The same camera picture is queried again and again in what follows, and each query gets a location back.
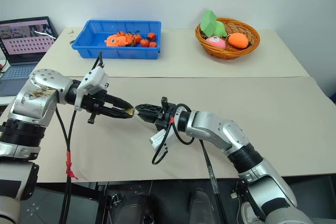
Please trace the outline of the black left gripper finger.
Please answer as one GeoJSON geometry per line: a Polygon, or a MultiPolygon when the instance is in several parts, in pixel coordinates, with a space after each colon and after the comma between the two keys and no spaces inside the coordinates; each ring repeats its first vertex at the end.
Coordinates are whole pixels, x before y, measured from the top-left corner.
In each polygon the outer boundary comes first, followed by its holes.
{"type": "Polygon", "coordinates": [[[131,108],[131,104],[128,103],[127,101],[122,100],[121,98],[109,95],[109,94],[105,95],[104,101],[112,104],[116,108],[120,108],[124,110],[131,108]]]}
{"type": "Polygon", "coordinates": [[[118,109],[115,107],[109,108],[106,106],[103,107],[103,115],[116,119],[132,118],[132,112],[129,112],[128,110],[118,109]]]}

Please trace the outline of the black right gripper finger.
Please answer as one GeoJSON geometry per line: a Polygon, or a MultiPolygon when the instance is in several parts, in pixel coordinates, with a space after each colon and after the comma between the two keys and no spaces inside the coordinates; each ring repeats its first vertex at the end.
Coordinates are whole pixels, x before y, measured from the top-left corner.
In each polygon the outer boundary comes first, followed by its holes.
{"type": "Polygon", "coordinates": [[[152,104],[139,104],[135,107],[139,114],[160,114],[162,107],[152,104]]]}
{"type": "Polygon", "coordinates": [[[148,123],[155,123],[155,121],[158,119],[157,114],[138,114],[138,116],[145,122],[148,123]]]}

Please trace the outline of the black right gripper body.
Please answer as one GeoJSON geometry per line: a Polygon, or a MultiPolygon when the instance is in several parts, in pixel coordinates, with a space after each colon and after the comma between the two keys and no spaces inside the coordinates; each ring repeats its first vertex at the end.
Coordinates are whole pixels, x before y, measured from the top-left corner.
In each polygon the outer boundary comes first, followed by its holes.
{"type": "Polygon", "coordinates": [[[176,104],[169,103],[167,97],[161,98],[161,106],[157,109],[157,117],[154,122],[154,125],[158,131],[162,129],[167,129],[170,118],[173,114],[176,104]]]}

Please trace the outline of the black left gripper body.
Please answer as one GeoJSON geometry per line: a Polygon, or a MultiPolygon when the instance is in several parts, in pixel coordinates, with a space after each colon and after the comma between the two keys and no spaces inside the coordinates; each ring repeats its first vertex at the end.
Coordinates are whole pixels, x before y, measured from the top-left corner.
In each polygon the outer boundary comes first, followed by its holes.
{"type": "Polygon", "coordinates": [[[83,96],[82,108],[91,114],[88,119],[89,124],[94,124],[97,115],[105,115],[112,117],[112,108],[106,107],[105,103],[112,104],[113,98],[107,94],[105,90],[101,90],[96,94],[88,94],[83,96]]]}

